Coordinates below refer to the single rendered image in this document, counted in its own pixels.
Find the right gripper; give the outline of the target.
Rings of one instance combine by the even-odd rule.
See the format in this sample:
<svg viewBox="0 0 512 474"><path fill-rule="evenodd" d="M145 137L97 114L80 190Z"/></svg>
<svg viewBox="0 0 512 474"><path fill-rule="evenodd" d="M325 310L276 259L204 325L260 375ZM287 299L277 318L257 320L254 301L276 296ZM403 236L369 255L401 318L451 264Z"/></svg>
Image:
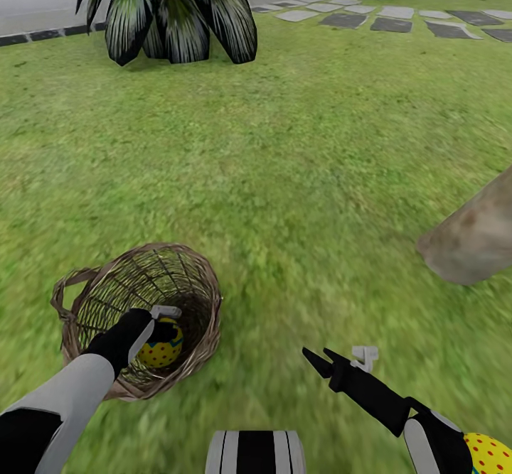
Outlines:
<svg viewBox="0 0 512 474"><path fill-rule="evenodd" d="M331 358L332 364L305 347L302 348L302 352L322 378L331 378L330 389L335 392L345 392L371 416L374 416L374 408L381 392L387 387L386 384L370 372L364 372L359 367L350 365L347 358L330 349L324 348L324 353Z"/></svg>

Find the wicker basket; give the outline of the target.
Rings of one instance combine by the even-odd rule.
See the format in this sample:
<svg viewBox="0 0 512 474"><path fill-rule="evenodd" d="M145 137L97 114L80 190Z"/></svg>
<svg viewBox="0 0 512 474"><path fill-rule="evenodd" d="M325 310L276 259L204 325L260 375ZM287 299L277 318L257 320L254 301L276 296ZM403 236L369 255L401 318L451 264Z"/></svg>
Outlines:
<svg viewBox="0 0 512 474"><path fill-rule="evenodd" d="M183 273L175 275L176 272L169 268L169 262L162 258L159 252L174 253L173 258L181 263L176 270ZM149 263L142 266L135 257L146 258L148 253L149 258L155 258L153 260L155 264ZM190 257L187 262L184 256ZM161 287L156 285L154 275L149 274L156 270L162 271L161 275L172 281L177 289L175 294L165 294ZM118 276L122 273L125 276L119 279ZM184 279L186 284L179 286ZM86 287L75 298L71 309L65 310L62 307L65 288L82 281L87 281ZM125 296L121 294L117 299L118 292L112 293L113 290L108 289L111 282L114 282L117 288L121 288L120 291ZM218 288L217 275L210 261L186 244L155 242L133 247L116 259L107 262L101 269L84 267L72 276L60 279L54 285L49 304L58 311L59 321L63 321L60 344L63 355L62 367L65 368L85 351L92 340L93 333L107 332L109 312L123 316L128 312L127 309L134 297L142 303L144 308L151 306L151 301L140 293L147 287L145 282L153 287L155 294L160 294L161 300L158 302L160 306L172 305L172 303L189 305L189 308L198 312L202 322L198 322L197 326L190 324L188 330L183 331L184 346L182 354L179 355L181 358L179 361L172 362L171 366L165 366L166 371L150 367L142 368L140 363L130 363L119 372L118 378L113 382L102 402L110 399L122 399L127 402L152 399L170 390L180 379L197 372L203 363L216 353L221 337L220 315L223 294ZM122 305L115 305L116 300ZM201 304L207 309L196 304ZM89 316L95 308L97 309L90 319ZM98 316L100 326L96 323Z"/></svg>

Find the easter egg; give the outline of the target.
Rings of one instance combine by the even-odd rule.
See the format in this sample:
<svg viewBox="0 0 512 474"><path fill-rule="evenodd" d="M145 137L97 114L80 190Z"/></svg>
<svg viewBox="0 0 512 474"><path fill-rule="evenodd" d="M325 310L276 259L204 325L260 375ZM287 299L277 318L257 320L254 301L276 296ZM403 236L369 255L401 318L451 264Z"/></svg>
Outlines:
<svg viewBox="0 0 512 474"><path fill-rule="evenodd" d="M471 452L471 474L512 474L512 450L490 436L469 432L464 440Z"/></svg>
<svg viewBox="0 0 512 474"><path fill-rule="evenodd" d="M181 322L178 319L161 317L160 322L173 324L173 328L178 330L178 335L176 339L171 339L167 343L146 342L135 358L143 368L150 367L151 369L160 370L164 369L165 366L171 366L172 362L181 359L179 355L182 354L184 346L183 331L185 327L181 326Z"/></svg>

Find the robot trunk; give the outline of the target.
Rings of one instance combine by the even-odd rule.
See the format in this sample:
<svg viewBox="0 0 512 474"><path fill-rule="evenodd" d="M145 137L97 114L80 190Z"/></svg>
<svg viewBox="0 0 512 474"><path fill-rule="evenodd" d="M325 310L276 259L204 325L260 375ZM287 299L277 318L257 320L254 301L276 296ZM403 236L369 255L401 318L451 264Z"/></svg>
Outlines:
<svg viewBox="0 0 512 474"><path fill-rule="evenodd" d="M297 431L216 431L205 474L307 474Z"/></svg>

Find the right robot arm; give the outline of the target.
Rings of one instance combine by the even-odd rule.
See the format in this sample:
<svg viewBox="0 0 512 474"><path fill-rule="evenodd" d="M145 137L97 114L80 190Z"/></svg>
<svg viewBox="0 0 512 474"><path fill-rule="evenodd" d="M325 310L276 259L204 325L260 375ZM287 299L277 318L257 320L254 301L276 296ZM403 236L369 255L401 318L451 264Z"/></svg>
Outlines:
<svg viewBox="0 0 512 474"><path fill-rule="evenodd" d="M473 460L464 432L413 397L397 395L371 374L372 361L379 359L376 347L353 346L353 361L324 348L332 364L305 347L302 352L322 378L331 378L330 389L345 392L393 435L404 432L416 474L471 474ZM413 417L410 408L417 411Z"/></svg>

